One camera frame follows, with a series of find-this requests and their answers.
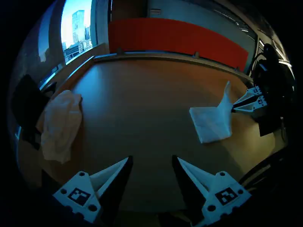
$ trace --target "office chair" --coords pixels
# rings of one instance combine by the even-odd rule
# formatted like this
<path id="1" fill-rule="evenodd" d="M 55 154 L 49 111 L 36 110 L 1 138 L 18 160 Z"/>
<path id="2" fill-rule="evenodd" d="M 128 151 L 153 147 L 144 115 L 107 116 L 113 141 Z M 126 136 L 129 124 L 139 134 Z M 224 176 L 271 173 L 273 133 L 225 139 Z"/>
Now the office chair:
<path id="1" fill-rule="evenodd" d="M 50 99 L 45 94 L 49 91 L 54 94 L 56 83 L 51 83 L 41 92 L 27 74 L 20 80 L 12 96 L 11 109 L 17 123 L 23 129 L 22 139 L 36 150 L 39 150 L 40 144 L 35 141 L 35 135 L 41 134 L 36 129 L 36 123 Z"/>

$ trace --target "orange-red panel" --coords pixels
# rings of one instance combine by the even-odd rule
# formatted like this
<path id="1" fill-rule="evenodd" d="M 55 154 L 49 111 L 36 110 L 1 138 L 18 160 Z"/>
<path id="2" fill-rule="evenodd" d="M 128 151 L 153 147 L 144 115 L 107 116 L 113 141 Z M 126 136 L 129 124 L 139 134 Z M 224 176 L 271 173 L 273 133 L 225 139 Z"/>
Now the orange-red panel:
<path id="1" fill-rule="evenodd" d="M 113 21 L 108 26 L 109 50 L 199 52 L 208 58 L 244 70 L 248 52 L 228 38 L 198 25 L 160 18 Z"/>

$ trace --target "wooden table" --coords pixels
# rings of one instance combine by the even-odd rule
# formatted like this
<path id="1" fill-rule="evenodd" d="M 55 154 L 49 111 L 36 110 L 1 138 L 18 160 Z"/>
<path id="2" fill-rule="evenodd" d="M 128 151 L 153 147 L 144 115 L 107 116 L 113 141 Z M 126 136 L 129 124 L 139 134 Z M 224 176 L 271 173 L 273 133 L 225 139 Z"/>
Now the wooden table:
<path id="1" fill-rule="evenodd" d="M 230 138 L 199 142 L 189 108 L 217 106 L 227 81 L 235 102 L 247 88 L 220 70 L 159 60 L 95 64 L 72 87 L 83 97 L 83 120 L 71 161 L 61 165 L 41 155 L 40 165 L 63 184 L 79 170 L 93 174 L 133 155 L 120 209 L 183 209 L 171 165 L 173 154 L 212 174 L 224 170 L 239 180 L 278 149 L 273 134 L 260 137 L 249 116 L 235 113 Z"/>

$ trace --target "building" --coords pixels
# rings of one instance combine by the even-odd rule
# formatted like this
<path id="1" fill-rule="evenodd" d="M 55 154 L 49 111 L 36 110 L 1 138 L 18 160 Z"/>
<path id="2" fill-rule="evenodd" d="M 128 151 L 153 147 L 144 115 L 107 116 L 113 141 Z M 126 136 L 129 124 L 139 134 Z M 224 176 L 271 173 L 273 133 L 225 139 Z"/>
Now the building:
<path id="1" fill-rule="evenodd" d="M 86 51 L 87 49 L 89 49 L 91 47 L 92 47 L 91 39 L 79 42 L 79 53 Z"/>
<path id="2" fill-rule="evenodd" d="M 88 39 L 90 39 L 91 38 L 91 35 L 90 35 L 90 29 L 91 29 L 91 27 L 89 26 L 89 27 L 87 27 L 87 28 L 85 28 L 85 39 L 86 40 L 88 40 Z"/>
<path id="3" fill-rule="evenodd" d="M 63 49 L 63 51 L 66 50 L 66 43 L 65 42 L 62 43 L 62 49 Z"/>
<path id="4" fill-rule="evenodd" d="M 84 10 L 78 10 L 72 15 L 73 42 L 85 40 Z"/>
<path id="5" fill-rule="evenodd" d="M 79 43 L 71 45 L 69 48 L 63 51 L 65 62 L 71 60 L 79 54 Z"/>

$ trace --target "white towel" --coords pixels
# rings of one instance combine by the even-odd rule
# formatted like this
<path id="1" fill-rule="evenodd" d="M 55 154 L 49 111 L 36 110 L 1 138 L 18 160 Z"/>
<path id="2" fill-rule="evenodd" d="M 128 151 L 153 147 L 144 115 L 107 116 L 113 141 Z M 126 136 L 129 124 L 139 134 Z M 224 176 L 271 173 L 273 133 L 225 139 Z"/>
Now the white towel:
<path id="1" fill-rule="evenodd" d="M 42 152 L 46 160 L 57 160 L 62 164 L 70 160 L 70 146 L 82 120 L 80 101 L 80 94 L 65 90 L 46 106 L 41 135 Z"/>
<path id="2" fill-rule="evenodd" d="M 210 143 L 231 136 L 231 109 L 228 81 L 222 101 L 217 107 L 192 107 L 189 110 L 201 143 Z"/>

